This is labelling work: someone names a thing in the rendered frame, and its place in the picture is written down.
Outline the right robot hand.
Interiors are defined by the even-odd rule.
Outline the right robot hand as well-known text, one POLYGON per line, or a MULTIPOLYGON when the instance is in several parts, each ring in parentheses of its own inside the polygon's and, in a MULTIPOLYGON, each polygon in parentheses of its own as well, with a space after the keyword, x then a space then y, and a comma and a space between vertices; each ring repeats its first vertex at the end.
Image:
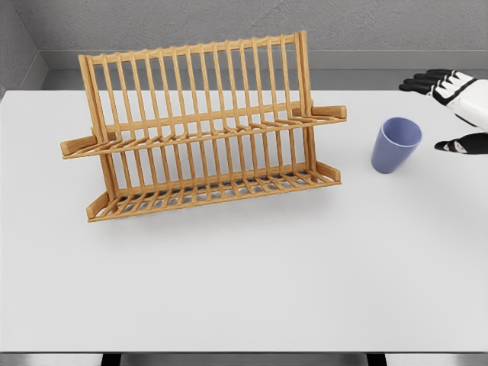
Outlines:
POLYGON ((449 108, 462 121, 481 129, 449 141, 435 149, 466 155, 488 155, 488 79, 477 79, 456 69, 430 69, 404 79, 404 92, 426 95, 449 108))

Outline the blue plastic cup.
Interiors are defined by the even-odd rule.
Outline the blue plastic cup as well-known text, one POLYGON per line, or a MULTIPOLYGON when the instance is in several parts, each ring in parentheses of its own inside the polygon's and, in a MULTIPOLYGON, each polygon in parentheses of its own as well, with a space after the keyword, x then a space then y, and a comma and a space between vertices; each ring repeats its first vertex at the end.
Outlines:
POLYGON ((403 117, 386 120, 374 144, 372 166, 384 174, 394 172, 415 151, 421 140, 422 131, 413 121, 403 117))

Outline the wooden two-tier dish rack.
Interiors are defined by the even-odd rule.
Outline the wooden two-tier dish rack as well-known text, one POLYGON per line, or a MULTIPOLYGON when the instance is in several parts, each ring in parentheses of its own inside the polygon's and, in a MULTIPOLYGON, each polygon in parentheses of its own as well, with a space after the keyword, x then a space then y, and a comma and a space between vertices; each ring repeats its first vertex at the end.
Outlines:
POLYGON ((338 185, 314 129, 346 120, 313 103, 307 34, 81 55, 91 134, 64 159, 97 156, 106 190, 91 222, 338 185))

